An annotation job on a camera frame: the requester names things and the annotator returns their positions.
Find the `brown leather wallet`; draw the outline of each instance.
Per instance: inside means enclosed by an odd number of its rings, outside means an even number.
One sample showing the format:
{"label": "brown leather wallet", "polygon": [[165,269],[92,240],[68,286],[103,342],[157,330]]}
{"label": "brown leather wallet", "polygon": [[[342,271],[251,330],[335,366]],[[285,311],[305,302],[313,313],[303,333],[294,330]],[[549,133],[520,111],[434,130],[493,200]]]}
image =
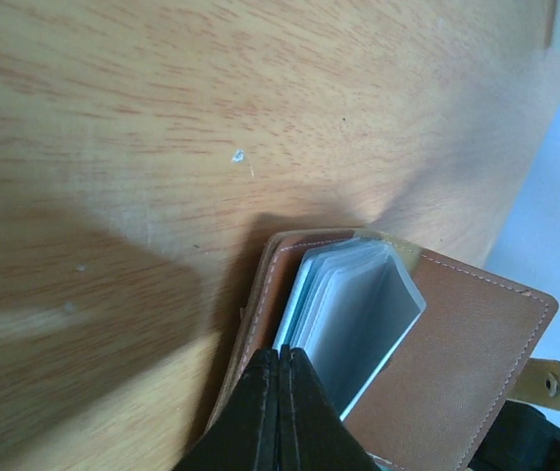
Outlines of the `brown leather wallet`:
{"label": "brown leather wallet", "polygon": [[210,423],[253,352],[273,343],[304,252],[355,236],[394,245],[428,307],[345,426],[387,468],[464,469],[558,304],[548,294],[370,230],[295,231],[271,238]]}

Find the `black object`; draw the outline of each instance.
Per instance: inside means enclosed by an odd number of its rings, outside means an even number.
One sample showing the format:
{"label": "black object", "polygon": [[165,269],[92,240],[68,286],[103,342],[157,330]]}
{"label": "black object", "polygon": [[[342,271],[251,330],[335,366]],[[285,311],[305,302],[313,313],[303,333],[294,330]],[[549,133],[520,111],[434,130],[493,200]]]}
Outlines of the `black object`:
{"label": "black object", "polygon": [[560,428],[507,400],[470,463],[474,471],[560,471]]}
{"label": "black object", "polygon": [[301,348],[254,353],[210,430],[174,471],[378,471]]}

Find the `wood grain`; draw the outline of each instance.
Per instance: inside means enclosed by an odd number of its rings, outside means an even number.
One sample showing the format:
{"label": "wood grain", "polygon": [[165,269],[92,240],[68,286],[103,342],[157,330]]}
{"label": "wood grain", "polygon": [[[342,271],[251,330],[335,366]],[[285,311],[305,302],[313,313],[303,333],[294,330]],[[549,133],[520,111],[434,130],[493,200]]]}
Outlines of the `wood grain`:
{"label": "wood grain", "polygon": [[560,101],[551,12],[0,0],[0,469],[171,467],[275,231],[482,263]]}

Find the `wallet flap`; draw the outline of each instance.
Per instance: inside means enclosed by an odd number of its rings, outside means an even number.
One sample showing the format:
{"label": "wallet flap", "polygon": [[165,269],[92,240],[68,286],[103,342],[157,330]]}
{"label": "wallet flap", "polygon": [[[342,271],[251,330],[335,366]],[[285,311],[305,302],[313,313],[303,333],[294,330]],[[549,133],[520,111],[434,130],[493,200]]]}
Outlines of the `wallet flap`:
{"label": "wallet flap", "polygon": [[428,307],[345,425],[386,467],[463,469],[557,303],[547,294],[375,231],[274,236],[258,268],[211,423],[253,352],[272,344],[304,252],[353,236],[393,244]]}

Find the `wooden table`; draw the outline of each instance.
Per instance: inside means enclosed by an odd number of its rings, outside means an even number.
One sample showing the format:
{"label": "wooden table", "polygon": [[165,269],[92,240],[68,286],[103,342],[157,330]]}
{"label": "wooden table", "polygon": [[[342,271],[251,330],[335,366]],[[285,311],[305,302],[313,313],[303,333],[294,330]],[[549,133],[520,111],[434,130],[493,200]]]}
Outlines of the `wooden table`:
{"label": "wooden table", "polygon": [[481,264],[552,3],[0,0],[0,469],[171,467],[273,232]]}

